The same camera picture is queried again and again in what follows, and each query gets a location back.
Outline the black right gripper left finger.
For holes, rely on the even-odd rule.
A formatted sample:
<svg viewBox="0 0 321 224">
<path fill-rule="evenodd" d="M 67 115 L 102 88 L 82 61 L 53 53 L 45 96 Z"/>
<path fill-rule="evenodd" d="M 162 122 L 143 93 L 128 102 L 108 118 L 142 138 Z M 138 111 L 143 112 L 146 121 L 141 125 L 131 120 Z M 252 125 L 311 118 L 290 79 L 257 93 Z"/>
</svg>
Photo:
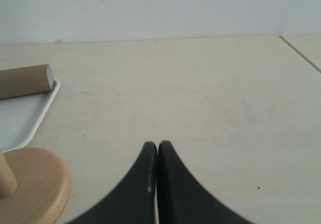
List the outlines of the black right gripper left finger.
<svg viewBox="0 0 321 224">
<path fill-rule="evenodd" d="M 146 142 L 112 191 L 69 223 L 155 223 L 156 166 L 156 145 Z"/>
</svg>

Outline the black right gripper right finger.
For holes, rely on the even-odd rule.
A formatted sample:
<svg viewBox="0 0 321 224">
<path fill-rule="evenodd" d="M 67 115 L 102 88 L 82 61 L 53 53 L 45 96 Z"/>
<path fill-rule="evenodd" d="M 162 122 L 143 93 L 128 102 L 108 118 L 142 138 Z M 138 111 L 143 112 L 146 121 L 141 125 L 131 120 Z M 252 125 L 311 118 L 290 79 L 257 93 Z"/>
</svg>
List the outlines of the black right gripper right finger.
<svg viewBox="0 0 321 224">
<path fill-rule="evenodd" d="M 250 223 L 197 181 L 170 141 L 159 144 L 156 178 L 159 223 Z"/>
</svg>

